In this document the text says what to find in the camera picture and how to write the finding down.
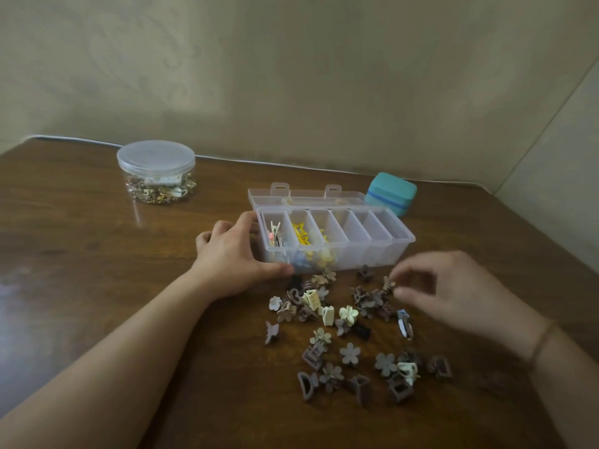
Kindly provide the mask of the pile of small hair clips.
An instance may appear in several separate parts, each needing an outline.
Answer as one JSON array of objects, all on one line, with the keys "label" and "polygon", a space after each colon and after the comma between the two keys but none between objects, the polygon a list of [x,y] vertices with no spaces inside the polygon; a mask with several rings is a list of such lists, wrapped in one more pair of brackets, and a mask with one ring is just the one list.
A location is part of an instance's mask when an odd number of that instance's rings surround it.
[{"label": "pile of small hair clips", "polygon": [[[379,317],[384,322],[398,323],[401,335],[407,341],[413,341],[414,331],[410,315],[405,309],[396,309],[391,304],[391,292],[395,282],[388,276],[383,278],[381,288],[367,290],[363,286],[350,287],[352,303],[335,308],[329,301],[329,288],[336,281],[336,273],[326,268],[310,279],[294,275],[287,286],[286,295],[273,296],[268,302],[270,311],[276,313],[276,321],[266,321],[265,345],[270,345],[281,335],[282,323],[299,321],[318,323],[309,339],[309,344],[301,355],[302,361],[310,371],[297,374],[303,400],[310,401],[318,389],[326,393],[348,389],[353,393],[360,407],[366,407],[371,396],[370,378],[355,374],[348,377],[345,368],[358,367],[362,349],[353,342],[340,347],[339,361],[336,365],[326,360],[333,354],[333,331],[337,337],[349,334],[362,341],[369,341],[371,329],[359,321],[360,317]],[[422,372],[428,372],[437,378],[453,378],[453,369],[448,359],[432,356],[424,359],[415,350],[406,349],[399,355],[379,353],[375,356],[374,369],[387,384],[392,400],[399,404],[414,393],[415,382]]]}]

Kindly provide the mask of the person's left hand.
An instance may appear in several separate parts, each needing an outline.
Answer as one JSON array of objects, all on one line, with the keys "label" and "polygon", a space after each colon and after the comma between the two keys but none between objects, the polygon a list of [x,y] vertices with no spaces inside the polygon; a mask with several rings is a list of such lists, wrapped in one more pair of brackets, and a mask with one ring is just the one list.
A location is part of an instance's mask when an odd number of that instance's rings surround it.
[{"label": "person's left hand", "polygon": [[197,236],[197,258],[189,270],[198,287],[212,299],[239,294],[263,282],[256,280],[251,240],[258,231],[254,211],[242,213],[227,233],[212,238],[212,230]]}]

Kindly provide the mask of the person's right hand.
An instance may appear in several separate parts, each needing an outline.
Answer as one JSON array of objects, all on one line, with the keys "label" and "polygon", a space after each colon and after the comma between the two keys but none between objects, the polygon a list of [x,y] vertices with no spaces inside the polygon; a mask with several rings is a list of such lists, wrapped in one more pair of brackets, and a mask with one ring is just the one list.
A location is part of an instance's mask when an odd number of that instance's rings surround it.
[{"label": "person's right hand", "polygon": [[401,260],[391,271],[396,286],[435,294],[454,329],[502,345],[528,362],[553,323],[509,291],[463,251],[427,251]]}]

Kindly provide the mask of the person's right forearm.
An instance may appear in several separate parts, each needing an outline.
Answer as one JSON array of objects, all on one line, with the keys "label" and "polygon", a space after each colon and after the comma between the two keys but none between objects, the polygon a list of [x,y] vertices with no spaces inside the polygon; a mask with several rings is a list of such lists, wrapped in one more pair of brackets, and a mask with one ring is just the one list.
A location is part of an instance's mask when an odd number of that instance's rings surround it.
[{"label": "person's right forearm", "polygon": [[528,367],[568,449],[599,449],[599,364],[551,323],[534,347]]}]

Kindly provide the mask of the round clear plastic lidded jar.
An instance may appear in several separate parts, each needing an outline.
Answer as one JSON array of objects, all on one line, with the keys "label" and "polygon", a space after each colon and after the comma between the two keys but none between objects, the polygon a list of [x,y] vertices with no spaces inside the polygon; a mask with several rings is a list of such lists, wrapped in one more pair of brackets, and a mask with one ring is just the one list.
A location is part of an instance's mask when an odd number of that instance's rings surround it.
[{"label": "round clear plastic lidded jar", "polygon": [[123,173],[141,178],[166,178],[190,172],[194,176],[196,155],[189,147],[172,141],[138,141],[117,151],[117,162]]}]

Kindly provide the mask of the yellow star hair clips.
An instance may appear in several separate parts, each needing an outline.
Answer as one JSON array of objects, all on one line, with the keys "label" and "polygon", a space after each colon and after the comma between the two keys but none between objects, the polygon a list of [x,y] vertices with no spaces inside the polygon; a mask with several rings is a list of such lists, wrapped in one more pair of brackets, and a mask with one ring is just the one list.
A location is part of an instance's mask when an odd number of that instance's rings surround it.
[{"label": "yellow star hair clips", "polygon": [[324,230],[318,226],[306,226],[305,223],[292,223],[292,226],[301,245],[317,246],[329,244]]}]

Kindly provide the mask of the clear plastic compartment organizer box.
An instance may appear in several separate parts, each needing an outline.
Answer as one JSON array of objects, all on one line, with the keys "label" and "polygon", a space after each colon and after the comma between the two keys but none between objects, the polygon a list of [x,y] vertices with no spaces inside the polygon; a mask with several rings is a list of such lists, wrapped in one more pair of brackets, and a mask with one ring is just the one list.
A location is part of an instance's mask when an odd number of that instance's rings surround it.
[{"label": "clear plastic compartment organizer box", "polygon": [[[248,189],[249,202],[258,216],[263,261],[291,264],[297,250],[330,249],[337,256],[337,263],[328,268],[332,271],[396,264],[416,237],[389,208],[369,205],[364,197],[339,185],[299,190],[274,182],[269,188]],[[270,221],[281,222],[283,247],[269,245]],[[318,226],[329,244],[301,245],[292,223]]]}]

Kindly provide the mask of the heap of gold clips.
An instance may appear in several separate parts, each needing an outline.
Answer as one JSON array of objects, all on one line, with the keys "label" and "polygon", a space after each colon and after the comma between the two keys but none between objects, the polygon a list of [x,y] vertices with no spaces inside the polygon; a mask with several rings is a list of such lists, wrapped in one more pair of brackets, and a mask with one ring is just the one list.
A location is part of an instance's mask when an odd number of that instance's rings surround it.
[{"label": "heap of gold clips", "polygon": [[157,179],[127,174],[125,183],[134,201],[150,205],[167,205],[186,200],[197,188],[190,172]]}]

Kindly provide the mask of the teal rounded case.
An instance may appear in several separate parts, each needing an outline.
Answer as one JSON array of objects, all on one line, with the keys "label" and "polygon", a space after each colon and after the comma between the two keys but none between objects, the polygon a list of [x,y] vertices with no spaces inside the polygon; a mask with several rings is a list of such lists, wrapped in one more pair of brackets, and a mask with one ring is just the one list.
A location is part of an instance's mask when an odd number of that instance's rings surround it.
[{"label": "teal rounded case", "polygon": [[414,183],[380,172],[371,181],[364,201],[369,205],[385,206],[401,218],[411,207],[416,193],[417,186]]}]

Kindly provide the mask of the person's left forearm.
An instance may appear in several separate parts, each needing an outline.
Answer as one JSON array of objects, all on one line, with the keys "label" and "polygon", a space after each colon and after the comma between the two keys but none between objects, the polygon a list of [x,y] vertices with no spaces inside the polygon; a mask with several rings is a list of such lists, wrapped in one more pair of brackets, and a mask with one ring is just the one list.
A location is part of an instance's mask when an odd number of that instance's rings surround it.
[{"label": "person's left forearm", "polygon": [[176,279],[0,419],[0,449],[135,449],[216,292]]}]

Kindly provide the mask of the blue and yellow hair clips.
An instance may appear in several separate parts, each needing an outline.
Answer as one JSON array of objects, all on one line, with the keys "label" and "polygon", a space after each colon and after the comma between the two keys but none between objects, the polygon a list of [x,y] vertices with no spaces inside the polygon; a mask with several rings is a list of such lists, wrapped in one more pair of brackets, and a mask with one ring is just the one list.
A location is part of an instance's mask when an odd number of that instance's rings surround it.
[{"label": "blue and yellow hair clips", "polygon": [[323,271],[332,268],[337,263],[337,256],[330,249],[319,251],[297,250],[290,263],[300,273]]}]

